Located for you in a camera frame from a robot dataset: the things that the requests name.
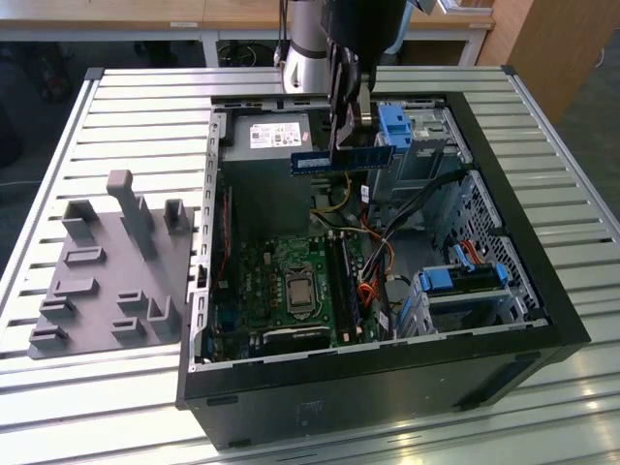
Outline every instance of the desk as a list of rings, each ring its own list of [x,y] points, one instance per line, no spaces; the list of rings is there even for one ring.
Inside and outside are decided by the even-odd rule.
[[[416,12],[406,41],[462,41],[461,65],[474,65],[490,16]],[[275,40],[277,0],[0,0],[0,41],[201,40],[217,67],[218,40]]]
[[[460,66],[474,66],[493,18],[484,15],[432,15],[415,10],[405,41],[462,41]],[[217,66],[217,41],[278,38],[278,0],[205,0],[202,45],[207,66]]]
[[[66,235],[58,221],[65,196],[88,198],[98,211],[117,210],[104,196],[106,176],[131,168],[136,192],[151,208],[175,197],[200,209],[210,97],[242,95],[248,85],[256,95],[282,92],[278,74],[266,68],[107,70],[82,86],[0,281],[2,463],[612,460],[620,449],[620,226],[520,79],[496,67],[380,68],[377,88],[464,92],[592,338],[499,403],[220,454],[192,414],[174,408],[178,344],[26,356]]]
[[[204,0],[0,0],[0,41],[200,38]]]

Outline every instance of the sticker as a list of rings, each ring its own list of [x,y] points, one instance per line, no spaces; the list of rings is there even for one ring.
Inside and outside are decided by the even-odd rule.
[[[487,24],[485,22],[472,22],[469,25],[470,29],[490,29],[491,27],[491,24]]]
[[[299,147],[299,123],[254,124],[250,127],[250,148]]]
[[[198,27],[197,22],[186,22],[186,21],[178,21],[171,22],[170,27]]]
[[[363,203],[370,202],[370,188],[366,186],[365,184],[361,185],[361,201]]]
[[[297,168],[315,168],[328,167],[330,161],[328,158],[316,158],[314,160],[297,160]]]
[[[386,331],[389,330],[388,317],[384,312],[379,312],[379,325],[383,326]]]

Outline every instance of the motherboard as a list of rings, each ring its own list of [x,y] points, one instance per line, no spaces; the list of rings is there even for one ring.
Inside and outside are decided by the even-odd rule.
[[[345,240],[347,266],[355,273],[363,266],[361,243],[355,234]],[[357,342],[375,337],[374,319],[354,318],[358,327],[351,332],[351,340],[338,332],[350,307],[339,305],[343,308],[334,311],[332,287],[337,283],[326,255],[332,241],[314,236],[241,243],[238,299],[235,304],[220,305],[218,311],[225,358],[264,355],[265,347],[278,347],[280,341],[290,344],[293,338],[338,347],[354,342],[353,336]]]

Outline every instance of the cable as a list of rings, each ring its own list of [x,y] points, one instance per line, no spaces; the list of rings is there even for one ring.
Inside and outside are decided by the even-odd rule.
[[[379,289],[379,301],[381,303],[381,310],[385,316],[387,316],[387,330],[383,334],[383,339],[391,339],[393,333],[393,324],[391,319],[391,309],[389,308],[388,291],[386,290],[386,275],[384,274],[384,262],[385,256],[381,256],[379,260],[379,266],[377,268],[377,288]]]
[[[312,213],[315,216],[315,218],[317,218],[317,220],[319,220],[323,224],[323,226],[325,226],[329,230],[354,231],[356,233],[370,234],[370,231],[362,230],[360,228],[353,228],[350,226],[336,226],[333,223],[331,223],[329,220],[327,220],[327,218],[323,216],[321,213],[317,213],[312,210],[310,210],[310,213]]]
[[[460,244],[463,247],[465,247],[465,249],[467,250],[467,253],[472,258],[472,261],[474,262],[474,264],[483,264],[484,263],[484,261],[481,260],[481,258],[479,257],[478,253],[476,252],[476,249],[474,248],[474,245],[472,244],[471,240],[461,240]]]
[[[601,68],[601,65],[603,65],[604,61],[605,61],[605,47],[603,47],[601,49],[601,59],[599,60],[599,62],[594,67],[595,68]]]
[[[359,294],[359,298],[364,301],[364,307],[367,307],[370,302],[366,303],[368,295],[364,295],[362,291],[367,291],[370,295],[372,295],[372,298],[378,297],[377,291],[375,291],[372,286],[370,286],[368,283],[361,283],[359,286],[357,286],[357,293]]]
[[[375,251],[370,255],[366,261],[366,264],[361,269],[362,281],[368,281],[370,276],[372,276],[374,265],[381,257],[381,252],[384,246],[388,243],[396,230],[404,225],[411,215],[420,210],[435,193],[435,191],[445,184],[462,180],[468,172],[468,170],[464,169],[454,170],[437,176],[435,179],[426,184],[412,199],[406,201],[400,206],[400,208],[398,208],[396,214],[389,221],[389,223],[387,223],[387,226],[383,231],[379,247],[377,247],[377,249],[375,249]]]
[[[396,312],[394,312],[394,310],[396,309],[396,307],[397,307],[398,305],[402,305],[402,304],[403,304],[403,300],[399,300],[399,301],[397,301],[397,302],[390,302],[390,303],[389,303],[389,305],[390,305],[390,307],[389,307],[389,311],[391,312],[391,314],[392,314],[392,315],[394,315],[394,316],[398,315],[398,312],[399,312],[400,310],[398,310],[398,311],[396,311]]]
[[[409,279],[407,276],[403,276],[402,274],[394,274],[392,277],[395,281],[402,281],[407,286],[411,286],[411,279]]]
[[[345,198],[340,203],[334,206],[328,206],[326,208],[313,208],[312,210],[310,210],[310,213],[330,213],[332,211],[337,211],[343,206],[345,206],[349,201],[349,197],[351,196],[351,179],[346,172],[345,178],[347,179],[347,192],[345,193]]]
[[[329,202],[329,206],[335,206],[336,202],[333,201],[333,192],[331,191],[331,189],[329,189],[327,191],[327,201]],[[334,211],[332,212],[332,214],[337,215],[338,219],[340,220],[340,223],[342,223],[342,226],[351,226],[349,224],[349,222],[347,221],[347,218],[345,217],[345,215],[342,213],[342,211],[338,210],[338,211]]]
[[[273,55],[274,65],[283,68],[286,58],[284,50],[287,41],[287,17],[289,15],[289,0],[280,0],[279,5],[279,24],[278,24],[278,45]]]
[[[369,233],[372,234],[373,237],[375,237],[378,240],[381,240],[381,235],[378,232],[373,231],[368,226],[368,220],[366,219],[365,211],[361,213],[361,216],[359,217],[359,222],[361,223],[362,227],[365,230],[367,230]],[[392,269],[394,268],[394,262],[396,261],[396,254],[394,253],[394,249],[392,248],[389,242],[387,243],[387,250],[389,251],[389,265],[387,266],[386,274],[390,274]]]
[[[41,184],[42,181],[12,181],[12,182],[3,182],[0,184],[0,187],[9,187],[9,186],[21,186],[25,184]]]
[[[217,273],[217,279],[215,283],[219,285],[220,279],[222,278],[222,274],[224,273],[224,267],[226,266],[226,261],[229,259],[229,232],[228,232],[228,221],[226,221],[226,217],[228,216],[228,201],[226,197],[226,193],[224,193],[224,259],[222,260],[222,266],[220,266],[220,271]]]

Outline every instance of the aluminum extrusion table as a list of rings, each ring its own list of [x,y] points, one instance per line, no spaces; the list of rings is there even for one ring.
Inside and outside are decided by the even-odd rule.
[[[620,450],[620,228],[518,77],[499,68],[387,68],[378,90],[462,91],[556,267],[592,344],[498,404],[220,454],[173,406],[178,344],[30,360],[68,199],[97,211],[109,170],[152,208],[199,208],[210,96],[279,93],[270,69],[108,70],[84,82],[0,282],[0,461],[555,463]]]

